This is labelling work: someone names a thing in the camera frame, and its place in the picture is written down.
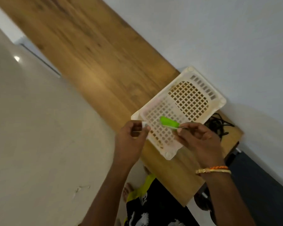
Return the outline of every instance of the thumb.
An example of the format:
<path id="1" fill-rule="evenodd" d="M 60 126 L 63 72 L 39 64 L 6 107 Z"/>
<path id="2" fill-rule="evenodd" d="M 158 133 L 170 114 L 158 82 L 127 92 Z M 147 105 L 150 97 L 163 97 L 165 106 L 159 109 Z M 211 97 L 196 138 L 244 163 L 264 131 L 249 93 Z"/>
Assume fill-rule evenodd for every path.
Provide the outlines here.
<path id="1" fill-rule="evenodd" d="M 148 136 L 148 133 L 150 132 L 151 128 L 149 126 L 146 126 L 142 129 L 142 131 L 140 132 L 137 140 L 141 143 L 144 143 L 146 141 L 146 138 Z"/>
<path id="2" fill-rule="evenodd" d="M 199 141 L 196 137 L 192 135 L 191 132 L 189 132 L 184 128 L 177 129 L 177 133 L 181 138 L 183 138 L 189 144 L 189 146 L 195 146 Z"/>

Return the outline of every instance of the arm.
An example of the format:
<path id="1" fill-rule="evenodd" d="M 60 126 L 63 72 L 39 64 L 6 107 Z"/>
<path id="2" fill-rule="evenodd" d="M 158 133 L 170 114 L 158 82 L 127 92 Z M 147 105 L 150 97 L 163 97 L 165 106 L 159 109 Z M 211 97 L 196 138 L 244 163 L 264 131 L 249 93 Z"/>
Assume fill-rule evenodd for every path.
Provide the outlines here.
<path id="1" fill-rule="evenodd" d="M 116 135 L 112 166 L 81 226 L 114 225 L 125 181 L 140 157 L 149 130 L 142 130 L 141 121 L 129 121 Z"/>
<path id="2" fill-rule="evenodd" d="M 175 133 L 176 139 L 194 152 L 200 167 L 210 168 L 225 165 L 219 137 L 199 123 L 185 123 Z M 255 226 L 230 174 L 221 172 L 203 173 L 218 226 Z"/>

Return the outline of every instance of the foot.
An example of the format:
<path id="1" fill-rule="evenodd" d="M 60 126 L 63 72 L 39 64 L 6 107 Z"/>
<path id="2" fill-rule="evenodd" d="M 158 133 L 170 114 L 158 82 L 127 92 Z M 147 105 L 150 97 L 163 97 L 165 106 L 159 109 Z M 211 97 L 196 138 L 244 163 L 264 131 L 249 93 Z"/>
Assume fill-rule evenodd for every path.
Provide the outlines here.
<path id="1" fill-rule="evenodd" d="M 127 203 L 127 198 L 128 198 L 129 193 L 131 193 L 133 191 L 134 191 L 134 189 L 133 189 L 132 185 L 129 182 L 127 182 L 125 184 L 125 187 L 124 187 L 123 192 L 122 192 L 122 197 L 123 197 L 123 200 L 124 200 L 125 203 Z"/>
<path id="2" fill-rule="evenodd" d="M 145 170 L 145 172 L 146 172 L 147 175 L 150 175 L 150 174 L 151 174 L 151 172 L 149 171 L 149 169 L 148 169 L 146 166 L 144 166 L 144 170 Z"/>

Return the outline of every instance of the person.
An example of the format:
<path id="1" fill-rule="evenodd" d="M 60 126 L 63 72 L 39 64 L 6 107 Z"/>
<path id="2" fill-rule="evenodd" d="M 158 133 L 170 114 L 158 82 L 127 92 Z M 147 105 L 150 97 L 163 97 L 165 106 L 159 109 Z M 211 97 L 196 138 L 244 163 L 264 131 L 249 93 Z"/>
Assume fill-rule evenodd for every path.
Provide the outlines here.
<path id="1" fill-rule="evenodd" d="M 127 201 L 125 225 L 198 225 L 191 213 L 149 175 L 141 190 L 126 184 L 132 166 L 138 161 L 150 127 L 142 129 L 141 121 L 128 121 L 115 137 L 112 166 L 98 194 L 88 209 L 81 226 L 114 225 L 119 201 Z M 219 137 L 199 123 L 185 123 L 174 133 L 175 139 L 194 152 L 202 168 L 225 166 Z M 218 226 L 255 226 L 229 173 L 202 173 L 210 191 Z"/>

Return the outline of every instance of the green object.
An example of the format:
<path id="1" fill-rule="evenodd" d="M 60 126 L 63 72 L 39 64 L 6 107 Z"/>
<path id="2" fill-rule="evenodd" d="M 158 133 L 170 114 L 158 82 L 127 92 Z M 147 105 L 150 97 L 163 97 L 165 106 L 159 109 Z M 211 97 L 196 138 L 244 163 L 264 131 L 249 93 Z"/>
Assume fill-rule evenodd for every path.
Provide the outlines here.
<path id="1" fill-rule="evenodd" d="M 171 128 L 171 129 L 178 129 L 179 128 L 179 123 L 171 120 L 169 118 L 166 118 L 164 116 L 160 117 L 160 122 L 163 126 Z"/>

